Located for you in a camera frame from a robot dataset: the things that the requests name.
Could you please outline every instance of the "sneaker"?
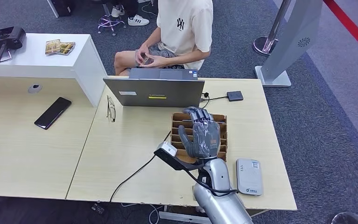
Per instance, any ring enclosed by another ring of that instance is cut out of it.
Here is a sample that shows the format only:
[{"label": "sneaker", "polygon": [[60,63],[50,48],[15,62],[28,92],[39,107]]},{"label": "sneaker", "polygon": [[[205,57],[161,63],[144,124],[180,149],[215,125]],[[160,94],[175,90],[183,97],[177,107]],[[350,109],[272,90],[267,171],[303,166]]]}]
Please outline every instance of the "sneaker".
[{"label": "sneaker", "polygon": [[132,19],[128,17],[128,25],[130,26],[144,26],[149,24],[149,20],[140,15],[135,15]]},{"label": "sneaker", "polygon": [[117,18],[117,17],[119,17],[121,15],[124,15],[124,14],[125,14],[125,11],[123,10],[122,7],[120,7],[120,9],[117,9],[116,7],[113,7],[112,13],[111,13],[112,17]]}]

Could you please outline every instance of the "robotic finger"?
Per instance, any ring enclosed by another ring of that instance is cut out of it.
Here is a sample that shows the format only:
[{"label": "robotic finger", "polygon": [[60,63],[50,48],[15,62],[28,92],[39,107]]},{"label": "robotic finger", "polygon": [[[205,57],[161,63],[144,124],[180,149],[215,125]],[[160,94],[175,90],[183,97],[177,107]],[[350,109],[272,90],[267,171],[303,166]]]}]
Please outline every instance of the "robotic finger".
[{"label": "robotic finger", "polygon": [[208,113],[207,110],[190,106],[183,110],[183,113],[188,113],[193,121],[193,124],[195,122],[201,122],[202,120],[213,120],[213,116]]}]

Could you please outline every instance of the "cardboard divider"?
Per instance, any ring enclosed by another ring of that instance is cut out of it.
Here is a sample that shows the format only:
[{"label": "cardboard divider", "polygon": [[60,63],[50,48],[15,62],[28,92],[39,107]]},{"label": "cardboard divider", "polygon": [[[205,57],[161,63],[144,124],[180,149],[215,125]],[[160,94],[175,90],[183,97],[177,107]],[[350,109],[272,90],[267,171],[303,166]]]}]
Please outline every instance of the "cardboard divider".
[{"label": "cardboard divider", "polygon": [[[179,128],[177,127],[173,127],[171,131],[172,135],[179,134]],[[191,128],[185,128],[185,132],[188,136],[193,135],[193,130]],[[227,139],[227,132],[222,131],[220,126],[220,140],[222,139]]]},{"label": "cardboard divider", "polygon": [[[194,140],[194,137],[192,135],[187,134],[187,136],[189,137],[189,139],[191,141]],[[178,134],[172,134],[171,135],[171,141],[181,142],[180,136]],[[220,139],[220,145],[227,145],[227,139]]]},{"label": "cardboard divider", "polygon": [[[227,158],[227,117],[220,114],[212,114],[213,119],[219,124],[220,127],[220,150],[218,157],[226,161]],[[186,113],[174,113],[172,115],[172,129],[171,129],[171,144],[178,149],[176,157],[184,162],[194,163],[195,158],[191,158],[187,155],[185,147],[179,136],[179,126],[185,127],[185,132],[189,136],[190,140],[193,140],[193,122],[190,115]]]},{"label": "cardboard divider", "polygon": [[[220,135],[224,132],[227,132],[227,124],[226,123],[218,123],[220,126]],[[193,123],[191,121],[172,121],[172,128],[179,128],[180,125],[183,125],[185,128],[193,129]]]},{"label": "cardboard divider", "polygon": [[[223,123],[227,123],[227,118],[225,115],[221,115],[221,114],[212,114],[213,119],[216,122],[223,122]],[[191,122],[191,118],[190,115],[188,115],[187,113],[174,113],[172,116],[172,120],[173,121],[183,121],[183,120],[187,120]]]},{"label": "cardboard divider", "polygon": [[[184,149],[185,150],[185,146],[183,145],[183,142],[181,142],[181,141],[171,141],[171,144],[177,149]],[[220,144],[219,152],[226,153],[227,152],[227,145]]]},{"label": "cardboard divider", "polygon": [[[177,153],[176,153],[176,157],[180,160],[182,160],[183,162],[189,162],[189,163],[195,163],[196,159],[195,158],[191,158],[187,155],[186,150],[184,149],[178,149]],[[218,158],[221,158],[222,160],[226,161],[226,153],[224,152],[219,152],[217,154]]]}]

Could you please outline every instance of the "gray laptop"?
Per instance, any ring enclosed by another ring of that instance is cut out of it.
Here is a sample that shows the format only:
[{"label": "gray laptop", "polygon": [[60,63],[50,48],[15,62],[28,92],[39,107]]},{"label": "gray laptop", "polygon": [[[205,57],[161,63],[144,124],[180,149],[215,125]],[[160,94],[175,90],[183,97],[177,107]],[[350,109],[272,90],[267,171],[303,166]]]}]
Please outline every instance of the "gray laptop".
[{"label": "gray laptop", "polygon": [[130,71],[130,78],[154,78],[197,80],[197,70],[194,69],[142,69],[134,68]]},{"label": "gray laptop", "polygon": [[104,78],[123,106],[199,106],[203,80]]}]

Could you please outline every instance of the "robotic arm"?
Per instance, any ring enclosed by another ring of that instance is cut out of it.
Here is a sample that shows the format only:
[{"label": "robotic arm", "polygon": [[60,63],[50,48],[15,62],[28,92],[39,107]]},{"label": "robotic arm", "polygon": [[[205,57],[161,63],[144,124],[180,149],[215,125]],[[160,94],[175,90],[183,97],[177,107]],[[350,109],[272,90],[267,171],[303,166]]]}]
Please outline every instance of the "robotic arm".
[{"label": "robotic arm", "polygon": [[[168,142],[161,143],[154,152],[156,156],[175,170],[186,171],[195,181],[194,197],[205,210],[213,224],[253,224],[241,199],[233,190],[226,163],[217,158],[220,149],[220,127],[206,110],[189,107],[184,110],[193,121],[194,142],[179,126],[180,139],[193,164],[175,157],[177,149]],[[190,171],[198,170],[198,178]]]}]

